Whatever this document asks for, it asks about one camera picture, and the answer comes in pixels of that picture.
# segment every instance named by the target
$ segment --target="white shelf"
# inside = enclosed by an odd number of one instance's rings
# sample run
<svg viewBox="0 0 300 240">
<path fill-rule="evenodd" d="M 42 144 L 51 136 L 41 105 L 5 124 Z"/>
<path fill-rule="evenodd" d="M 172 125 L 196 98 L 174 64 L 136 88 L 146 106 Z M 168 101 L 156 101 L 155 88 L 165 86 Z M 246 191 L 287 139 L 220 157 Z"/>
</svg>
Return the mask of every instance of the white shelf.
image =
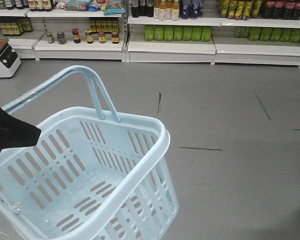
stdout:
<svg viewBox="0 0 300 240">
<path fill-rule="evenodd" d="M 43 35 L 45 35 L 43 31 L 32 31 L 25 32 L 21 36 L 4 36 L 0 31 L 0 39 L 9 39 L 9 45 L 15 49 L 33 49 Z"/>
<path fill-rule="evenodd" d="M 198 17 L 197 19 L 182 19 L 179 18 L 178 21 L 172 20 L 159 20 L 153 17 L 139 16 L 128 18 L 128 24 L 138 24 L 138 25 L 179 25 L 179 26 L 220 26 L 220 18 L 217 16 L 214 10 L 206 9 L 203 10 L 203 17 Z"/>
<path fill-rule="evenodd" d="M 212 40 L 205 41 L 146 41 L 144 35 L 133 34 L 128 42 L 129 52 L 215 54 Z"/>
<path fill-rule="evenodd" d="M 52 11 L 29 11 L 29 18 L 121 18 L 122 14 L 104 15 L 103 11 L 70 11 L 53 9 Z"/>
<path fill-rule="evenodd" d="M 27 12 L 29 12 L 29 8 L 24 8 L 24 9 L 0 9 L 0 17 L 26 17 Z"/>
<path fill-rule="evenodd" d="M 300 44 L 280 41 L 250 41 L 247 38 L 214 37 L 217 54 L 300 57 Z"/>
</svg>

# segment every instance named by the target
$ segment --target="dark bottle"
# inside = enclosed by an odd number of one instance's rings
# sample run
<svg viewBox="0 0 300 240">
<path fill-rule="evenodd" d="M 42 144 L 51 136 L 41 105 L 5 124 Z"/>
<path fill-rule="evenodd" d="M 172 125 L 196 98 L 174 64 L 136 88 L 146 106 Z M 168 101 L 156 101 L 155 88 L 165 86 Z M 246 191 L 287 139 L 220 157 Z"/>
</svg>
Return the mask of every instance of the dark bottle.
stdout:
<svg viewBox="0 0 300 240">
<path fill-rule="evenodd" d="M 275 1 L 274 7 L 273 7 L 273 13 L 271 16 L 273 19 L 277 19 L 278 17 L 281 16 L 281 12 L 282 12 L 284 5 L 285 5 L 284 0 L 276 0 Z"/>
<path fill-rule="evenodd" d="M 297 0 L 297 2 L 294 5 L 294 9 L 291 15 L 292 20 L 298 20 L 300 17 L 300 0 Z"/>
<path fill-rule="evenodd" d="M 263 5 L 263 13 L 262 17 L 265 19 L 268 19 L 272 15 L 272 11 L 275 7 L 275 0 L 266 0 L 264 5 Z"/>
<path fill-rule="evenodd" d="M 287 0 L 282 9 L 282 19 L 290 19 L 292 12 L 294 11 L 296 0 Z"/>
<path fill-rule="evenodd" d="M 154 16 L 154 0 L 146 1 L 146 15 L 149 18 L 152 18 Z"/>
<path fill-rule="evenodd" d="M 131 14 L 132 17 L 139 17 L 139 0 L 131 0 Z"/>
</svg>

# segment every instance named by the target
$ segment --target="black object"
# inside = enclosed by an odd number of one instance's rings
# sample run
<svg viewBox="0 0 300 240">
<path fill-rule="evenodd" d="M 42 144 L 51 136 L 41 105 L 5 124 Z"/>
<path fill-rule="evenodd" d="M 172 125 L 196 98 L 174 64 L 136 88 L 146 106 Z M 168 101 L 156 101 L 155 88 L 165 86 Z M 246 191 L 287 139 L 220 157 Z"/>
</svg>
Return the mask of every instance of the black object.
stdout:
<svg viewBox="0 0 300 240">
<path fill-rule="evenodd" d="M 10 116 L 0 108 L 0 152 L 2 149 L 35 146 L 41 130 Z"/>
</svg>

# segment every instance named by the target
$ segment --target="gray floor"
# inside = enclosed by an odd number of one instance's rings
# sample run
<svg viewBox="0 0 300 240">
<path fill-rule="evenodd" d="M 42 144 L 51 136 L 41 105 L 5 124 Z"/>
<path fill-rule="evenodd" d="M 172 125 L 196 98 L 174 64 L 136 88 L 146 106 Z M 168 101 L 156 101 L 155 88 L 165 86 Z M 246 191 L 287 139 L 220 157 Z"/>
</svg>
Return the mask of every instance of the gray floor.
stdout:
<svg viewBox="0 0 300 240">
<path fill-rule="evenodd" d="M 0 105 L 75 64 L 100 74 L 119 112 L 169 130 L 180 209 L 164 240 L 300 240 L 300 69 L 23 60 L 0 79 Z M 92 107 L 74 77 L 15 116 L 37 124 L 70 106 Z M 0 240 L 21 239 L 1 216 L 0 226 Z"/>
</svg>

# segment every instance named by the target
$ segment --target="green canned drink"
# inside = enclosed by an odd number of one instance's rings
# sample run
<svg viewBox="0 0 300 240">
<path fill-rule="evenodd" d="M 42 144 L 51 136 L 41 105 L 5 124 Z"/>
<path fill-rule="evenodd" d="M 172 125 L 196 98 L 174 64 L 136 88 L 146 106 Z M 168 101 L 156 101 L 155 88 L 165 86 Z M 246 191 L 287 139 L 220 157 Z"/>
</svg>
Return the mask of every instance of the green canned drink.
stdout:
<svg viewBox="0 0 300 240">
<path fill-rule="evenodd" d="M 274 27 L 272 29 L 270 41 L 273 41 L 273 42 L 279 41 L 282 31 L 283 31 L 283 29 L 281 27 Z"/>
<path fill-rule="evenodd" d="M 165 41 L 172 41 L 174 39 L 174 27 L 173 26 L 165 26 L 164 27 L 164 37 Z"/>
<path fill-rule="evenodd" d="M 162 41 L 164 39 L 165 29 L 163 26 L 154 27 L 154 40 Z"/>
<path fill-rule="evenodd" d="M 183 33 L 184 33 L 184 28 L 182 26 L 175 26 L 174 27 L 174 33 L 173 33 L 173 40 L 174 41 L 181 41 Z"/>
<path fill-rule="evenodd" d="M 192 41 L 200 41 L 201 40 L 202 27 L 194 26 L 192 29 Z"/>
<path fill-rule="evenodd" d="M 284 28 L 282 30 L 281 36 L 279 38 L 279 41 L 281 41 L 281 42 L 288 42 L 289 38 L 291 36 L 291 33 L 292 33 L 292 28 Z"/>
<path fill-rule="evenodd" d="M 189 40 L 191 40 L 191 37 L 192 37 L 192 27 L 191 26 L 183 27 L 182 40 L 189 41 Z"/>
<path fill-rule="evenodd" d="M 259 40 L 261 41 L 269 41 L 271 36 L 272 28 L 271 27 L 263 27 L 260 33 Z"/>
<path fill-rule="evenodd" d="M 212 36 L 213 28 L 211 26 L 205 26 L 202 29 L 201 33 L 201 41 L 209 42 Z"/>
<path fill-rule="evenodd" d="M 152 41 L 155 39 L 155 27 L 153 25 L 145 25 L 144 40 Z"/>
<path fill-rule="evenodd" d="M 300 41 L 300 28 L 292 29 L 291 36 L 289 38 L 289 42 L 298 43 Z"/>
<path fill-rule="evenodd" d="M 237 26 L 235 27 L 235 32 L 234 32 L 234 36 L 236 38 L 244 38 L 245 37 L 245 33 L 246 33 L 246 26 Z"/>
</svg>

